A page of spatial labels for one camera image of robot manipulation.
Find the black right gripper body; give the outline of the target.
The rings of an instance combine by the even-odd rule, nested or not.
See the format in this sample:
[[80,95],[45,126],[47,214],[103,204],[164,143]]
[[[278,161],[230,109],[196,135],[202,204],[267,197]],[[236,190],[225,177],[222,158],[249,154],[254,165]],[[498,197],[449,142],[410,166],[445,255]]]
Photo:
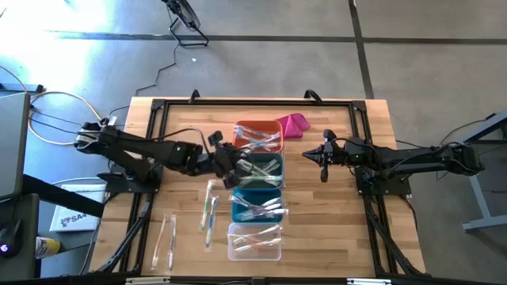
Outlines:
[[324,143],[322,144],[322,154],[320,159],[321,165],[321,182],[327,182],[329,165],[343,165],[345,163],[345,151],[336,143],[337,136],[330,129],[323,132]]

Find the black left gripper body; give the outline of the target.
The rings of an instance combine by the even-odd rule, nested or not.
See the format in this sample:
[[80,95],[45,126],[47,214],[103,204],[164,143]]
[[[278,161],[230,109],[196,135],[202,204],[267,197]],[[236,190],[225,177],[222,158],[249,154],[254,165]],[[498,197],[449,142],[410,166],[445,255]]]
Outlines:
[[212,169],[218,178],[222,179],[224,187],[231,189],[239,184],[239,178],[234,174],[237,162],[241,159],[241,151],[230,142],[222,142],[223,134],[215,131],[208,136],[208,142],[215,148],[211,154]]

